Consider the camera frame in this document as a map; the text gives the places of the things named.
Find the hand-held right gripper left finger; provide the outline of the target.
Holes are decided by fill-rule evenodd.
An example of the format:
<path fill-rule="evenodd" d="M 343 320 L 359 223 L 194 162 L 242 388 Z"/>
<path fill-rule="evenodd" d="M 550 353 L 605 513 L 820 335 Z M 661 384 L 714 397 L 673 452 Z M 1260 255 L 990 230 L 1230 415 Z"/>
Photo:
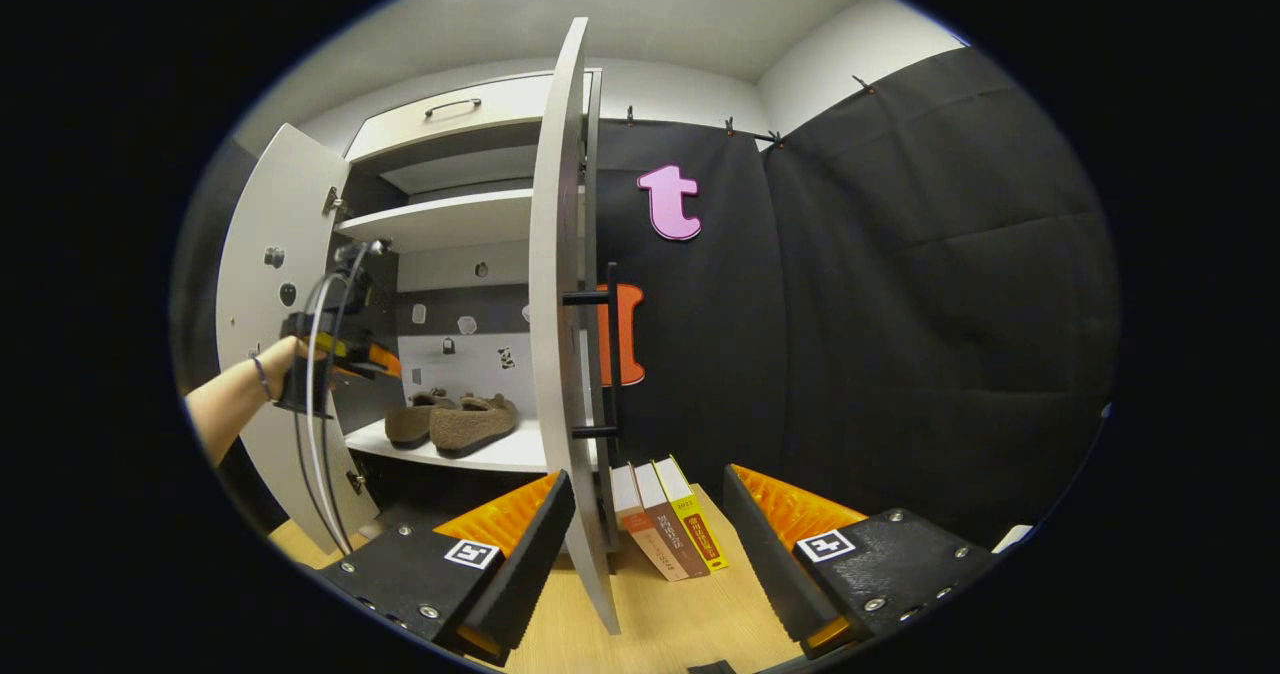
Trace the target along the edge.
<path fill-rule="evenodd" d="M 567 472 L 498 492 L 435 483 L 430 503 L 319 570 L 329 586 L 416 639 L 503 666 L 521 646 L 576 513 Z"/>

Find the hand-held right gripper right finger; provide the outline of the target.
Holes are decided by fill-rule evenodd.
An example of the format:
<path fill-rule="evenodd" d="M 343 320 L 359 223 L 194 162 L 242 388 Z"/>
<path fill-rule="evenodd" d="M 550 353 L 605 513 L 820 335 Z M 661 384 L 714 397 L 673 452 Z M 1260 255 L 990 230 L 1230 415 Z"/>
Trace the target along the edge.
<path fill-rule="evenodd" d="M 902 506 L 865 515 L 745 466 L 726 466 L 723 496 L 774 615 L 810 660 L 928 618 L 997 561 Z"/>

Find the brown fuzzy shoe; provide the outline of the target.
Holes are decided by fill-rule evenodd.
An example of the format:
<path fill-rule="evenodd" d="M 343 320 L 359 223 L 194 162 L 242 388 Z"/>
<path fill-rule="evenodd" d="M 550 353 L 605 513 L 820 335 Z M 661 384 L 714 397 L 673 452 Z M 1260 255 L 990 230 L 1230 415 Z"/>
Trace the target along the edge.
<path fill-rule="evenodd" d="M 466 393 L 454 408 L 438 408 L 429 425 L 430 443 L 442 457 L 468 457 L 508 436 L 518 425 L 518 411 L 502 393 L 490 399 Z"/>
<path fill-rule="evenodd" d="M 433 422 L 440 411 L 461 411 L 444 390 L 416 393 L 406 408 L 389 411 L 384 419 L 385 434 L 396 449 L 419 449 L 431 440 Z"/>

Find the white cabinet door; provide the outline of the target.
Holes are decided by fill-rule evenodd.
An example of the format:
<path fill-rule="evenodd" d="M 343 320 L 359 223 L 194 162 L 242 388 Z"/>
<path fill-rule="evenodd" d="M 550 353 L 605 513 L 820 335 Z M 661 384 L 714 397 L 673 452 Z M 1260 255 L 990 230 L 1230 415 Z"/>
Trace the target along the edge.
<path fill-rule="evenodd" d="M 242 363 L 283 338 L 282 322 L 303 308 L 333 265 L 335 214 L 349 162 L 305 132 L 283 124 L 270 138 L 234 212 L 221 249 L 215 324 L 221 368 Z M 326 416 L 264 405 L 241 441 L 288 518 L 330 555 L 378 515 L 370 492 L 356 491 L 355 463 L 337 419 L 332 391 Z"/>
<path fill-rule="evenodd" d="M 571 20 L 550 77 L 532 176 L 527 292 L 532 381 L 547 469 L 563 472 L 573 491 L 564 545 L 582 588 L 609 636 L 620 619 L 609 582 L 605 536 L 586 440 L 579 350 L 579 306 L 564 304 L 577 286 L 579 165 L 582 137 L 586 17 Z"/>

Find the white shoe cabinet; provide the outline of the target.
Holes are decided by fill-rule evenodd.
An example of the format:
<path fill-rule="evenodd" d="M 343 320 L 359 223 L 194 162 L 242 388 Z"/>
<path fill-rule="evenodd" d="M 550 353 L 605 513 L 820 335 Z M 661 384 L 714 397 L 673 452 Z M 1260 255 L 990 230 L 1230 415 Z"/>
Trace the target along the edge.
<path fill-rule="evenodd" d="M 579 145 L 577 286 L 596 286 L 594 274 L 594 168 L 598 84 L 584 72 L 582 137 Z M 398 153 L 351 162 L 356 171 L 379 176 L 407 196 L 406 205 L 462 194 L 530 188 L 540 133 L 539 123 L 511 124 L 413 145 Z M 453 399 L 465 393 L 490 399 L 502 393 L 518 411 L 518 425 L 497 443 L 468 457 L 442 457 L 433 443 L 396 449 L 388 441 L 384 414 L 347 434 L 348 450 L 367 474 L 376 504 L 389 513 L 411 503 L 430 503 L 435 483 L 480 486 L 524 483 L 548 473 L 538 425 L 532 381 L 529 306 L 529 240 L 453 249 L 393 253 L 394 286 L 383 295 L 381 318 L 390 324 L 403 367 L 406 395 L 443 388 Z M 594 315 L 579 310 L 582 356 L 582 402 L 591 425 L 598 333 Z"/>

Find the white cabinet shelf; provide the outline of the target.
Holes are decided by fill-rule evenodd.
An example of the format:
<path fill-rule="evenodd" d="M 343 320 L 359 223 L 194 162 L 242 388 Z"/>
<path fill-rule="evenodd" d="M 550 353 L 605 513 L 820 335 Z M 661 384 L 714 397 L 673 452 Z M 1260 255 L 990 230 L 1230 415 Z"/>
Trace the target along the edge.
<path fill-rule="evenodd" d="M 506 244 L 529 237 L 532 191 L 462 194 L 353 217 L 335 228 L 352 240 L 387 240 L 393 253 Z"/>

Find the white cabinet drawer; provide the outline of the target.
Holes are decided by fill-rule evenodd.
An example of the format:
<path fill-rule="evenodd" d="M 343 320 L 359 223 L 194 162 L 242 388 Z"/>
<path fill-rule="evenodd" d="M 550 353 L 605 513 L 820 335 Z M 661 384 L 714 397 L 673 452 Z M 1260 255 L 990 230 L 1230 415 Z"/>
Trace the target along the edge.
<path fill-rule="evenodd" d="M 553 77 L 532 74 L 479 83 L 440 92 L 393 107 L 364 121 L 349 145 L 347 162 L 366 162 L 376 156 L 398 153 L 413 145 L 451 136 L 470 136 L 495 127 L 541 121 Z M 466 97 L 480 97 L 479 107 L 451 106 L 425 119 L 428 107 Z"/>

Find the yellow book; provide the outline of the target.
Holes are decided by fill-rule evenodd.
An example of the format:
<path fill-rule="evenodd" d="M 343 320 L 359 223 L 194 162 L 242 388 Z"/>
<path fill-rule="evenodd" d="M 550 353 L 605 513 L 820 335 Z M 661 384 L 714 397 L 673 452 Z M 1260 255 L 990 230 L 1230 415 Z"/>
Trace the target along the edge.
<path fill-rule="evenodd" d="M 709 572 L 724 570 L 730 561 L 707 519 L 703 505 L 675 457 L 653 460 L 658 481 L 694 551 Z"/>

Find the brown book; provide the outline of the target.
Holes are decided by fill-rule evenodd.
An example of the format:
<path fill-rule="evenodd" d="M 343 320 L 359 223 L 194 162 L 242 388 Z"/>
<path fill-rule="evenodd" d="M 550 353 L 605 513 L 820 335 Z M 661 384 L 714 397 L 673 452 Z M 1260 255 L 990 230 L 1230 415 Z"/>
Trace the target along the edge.
<path fill-rule="evenodd" d="M 663 564 L 669 581 L 708 577 L 710 569 L 695 550 L 692 538 L 685 531 L 667 492 L 663 490 L 655 466 L 632 466 L 640 503 L 660 541 Z"/>

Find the white and orange book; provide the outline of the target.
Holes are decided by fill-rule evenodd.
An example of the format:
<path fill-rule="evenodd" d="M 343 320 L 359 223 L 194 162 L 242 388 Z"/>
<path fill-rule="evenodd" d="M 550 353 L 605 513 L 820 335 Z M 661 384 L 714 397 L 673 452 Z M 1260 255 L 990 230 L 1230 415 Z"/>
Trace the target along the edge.
<path fill-rule="evenodd" d="M 671 582 L 687 579 L 678 547 L 659 523 L 660 498 L 653 486 L 643 483 L 636 466 L 611 469 L 611 492 L 616 523 L 632 536 L 655 569 Z"/>

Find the black backdrop cloth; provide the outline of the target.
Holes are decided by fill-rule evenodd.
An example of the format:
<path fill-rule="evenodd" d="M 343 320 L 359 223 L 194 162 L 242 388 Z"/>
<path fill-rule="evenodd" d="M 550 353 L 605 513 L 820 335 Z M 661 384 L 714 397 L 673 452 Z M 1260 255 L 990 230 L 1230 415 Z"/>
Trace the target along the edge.
<path fill-rule="evenodd" d="M 1105 214 L 1037 101 L 977 49 L 910 64 L 758 151 L 602 121 L 598 265 L 639 286 L 623 457 L 721 496 L 750 466 L 982 546 L 1036 524 L 1112 388 Z"/>

